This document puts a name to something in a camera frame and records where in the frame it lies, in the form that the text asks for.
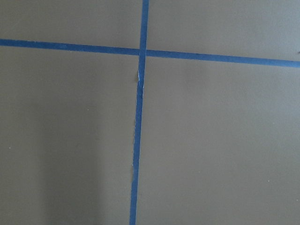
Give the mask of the brown paper table cover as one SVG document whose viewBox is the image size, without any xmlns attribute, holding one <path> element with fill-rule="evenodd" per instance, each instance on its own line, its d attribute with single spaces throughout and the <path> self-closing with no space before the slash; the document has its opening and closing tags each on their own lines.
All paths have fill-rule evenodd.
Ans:
<svg viewBox="0 0 300 225">
<path fill-rule="evenodd" d="M 140 47 L 143 0 L 3 0 L 0 39 Z M 300 61 L 297 0 L 149 0 L 147 50 Z M 139 55 L 0 45 L 0 222 L 129 225 Z M 297 225 L 300 68 L 146 56 L 135 225 Z"/>
</svg>

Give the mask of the vertical blue tape strip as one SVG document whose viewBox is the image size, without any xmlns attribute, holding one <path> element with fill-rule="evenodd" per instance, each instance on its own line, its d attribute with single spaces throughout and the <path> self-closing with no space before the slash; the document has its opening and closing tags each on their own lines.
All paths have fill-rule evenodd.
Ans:
<svg viewBox="0 0 300 225">
<path fill-rule="evenodd" d="M 142 2 L 140 47 L 139 47 L 139 61 L 138 61 L 138 81 L 137 81 L 137 91 L 136 91 L 135 131 L 134 131 L 134 145 L 133 145 L 131 198 L 130 198 L 130 211 L 129 211 L 130 225 L 136 224 L 148 18 L 149 18 L 149 1 L 144 0 Z"/>
</svg>

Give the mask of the horizontal blue tape strip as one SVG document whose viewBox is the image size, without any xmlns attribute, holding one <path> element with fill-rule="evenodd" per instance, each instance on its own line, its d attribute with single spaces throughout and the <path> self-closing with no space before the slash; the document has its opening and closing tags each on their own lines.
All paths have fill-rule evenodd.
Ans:
<svg viewBox="0 0 300 225">
<path fill-rule="evenodd" d="M 1 39 L 0 45 L 11 46 L 11 47 L 62 50 L 62 51 L 123 54 L 123 55 L 133 55 L 133 56 L 138 56 L 140 53 L 139 49 L 134 49 L 134 48 L 97 46 L 97 45 L 78 45 L 78 44 L 12 40 L 12 39 Z M 172 51 L 159 51 L 159 50 L 146 50 L 145 53 L 146 56 L 148 57 L 157 57 L 157 58 L 204 60 L 204 61 L 230 62 L 230 63 L 241 63 L 241 64 L 289 67 L 289 68 L 300 67 L 299 61 L 292 61 L 292 60 L 263 59 L 263 58 L 253 58 L 253 57 L 201 54 L 201 53 L 189 53 L 189 52 L 172 52 Z"/>
</svg>

